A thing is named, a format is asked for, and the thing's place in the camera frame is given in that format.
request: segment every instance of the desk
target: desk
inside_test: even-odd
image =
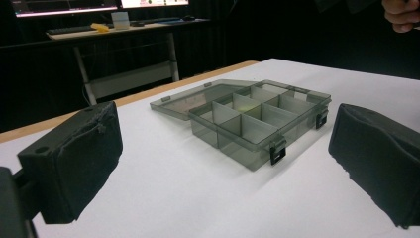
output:
[[[126,32],[141,32],[147,31],[149,29],[165,28],[168,26],[178,26],[178,25],[187,25],[187,24],[196,24],[199,22],[207,22],[209,20],[197,19],[190,22],[184,22],[182,20],[169,22],[169,23],[154,23],[147,24],[143,27],[130,27],[127,30],[115,30],[110,29],[107,33],[99,33],[97,31],[90,32],[80,32],[80,33],[71,33],[71,34],[61,34],[61,35],[49,35],[53,40],[61,41],[68,39],[83,39],[83,38],[92,38],[92,37],[101,37],[108,35],[120,35]],[[143,86],[148,83],[155,81],[163,80],[171,77],[172,81],[179,81],[178,73],[178,63],[176,59],[176,50],[175,43],[173,40],[173,32],[167,32],[165,34],[167,49],[168,49],[168,58],[167,61],[150,65],[144,68],[139,68],[129,72],[123,72],[117,75],[107,76],[104,78],[99,78],[96,80],[90,80],[86,72],[86,68],[83,63],[83,57],[80,53],[78,46],[73,47],[74,54],[77,59],[77,64],[80,69],[81,76],[83,78],[83,83],[87,98],[91,105],[96,104],[96,99],[100,97],[109,96],[118,92],[126,91],[132,88]]]
[[[222,78],[331,94],[328,122],[290,145],[277,165],[252,173],[193,136],[189,122],[150,108]],[[269,59],[156,92],[119,105],[120,164],[77,221],[45,225],[38,215],[40,237],[420,237],[420,227],[395,227],[327,151],[341,103],[420,131],[420,81]],[[0,144],[1,166],[16,172],[18,152],[47,131]]]

